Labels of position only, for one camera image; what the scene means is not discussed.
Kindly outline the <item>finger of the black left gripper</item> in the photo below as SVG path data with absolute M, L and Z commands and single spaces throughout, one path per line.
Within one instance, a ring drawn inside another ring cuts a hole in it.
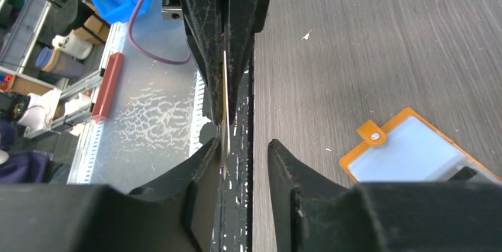
M 213 122 L 223 119 L 223 39 L 221 11 L 218 0 L 182 0 L 185 21 L 189 28 L 190 48 L 197 55 L 200 70 L 205 70 L 205 82 L 210 91 Z
M 255 34 L 263 30 L 270 0 L 228 0 L 225 25 L 229 122 L 234 123 L 237 93 L 251 57 Z

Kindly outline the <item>gold credit card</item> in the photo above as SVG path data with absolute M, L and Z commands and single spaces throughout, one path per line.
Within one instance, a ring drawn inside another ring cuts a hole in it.
M 228 75 L 227 75 L 227 52 L 223 50 L 223 118 L 222 118 L 222 158 L 223 162 L 223 180 L 226 180 L 227 163 L 230 151 L 230 122 L 229 122 L 229 92 L 228 92 Z

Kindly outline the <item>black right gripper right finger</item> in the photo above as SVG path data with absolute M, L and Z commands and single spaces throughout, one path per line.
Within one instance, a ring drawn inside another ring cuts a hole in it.
M 268 145 L 278 251 L 500 251 L 501 186 L 360 183 L 345 188 Z

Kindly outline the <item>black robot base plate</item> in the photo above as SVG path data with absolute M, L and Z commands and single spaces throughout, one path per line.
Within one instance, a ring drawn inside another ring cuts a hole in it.
M 246 65 L 230 126 L 226 179 L 220 181 L 211 251 L 252 251 L 254 55 Z

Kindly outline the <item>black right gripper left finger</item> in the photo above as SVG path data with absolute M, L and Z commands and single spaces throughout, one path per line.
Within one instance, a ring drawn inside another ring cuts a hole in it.
M 107 185 L 1 187 L 2 251 L 210 251 L 220 140 L 124 194 Z

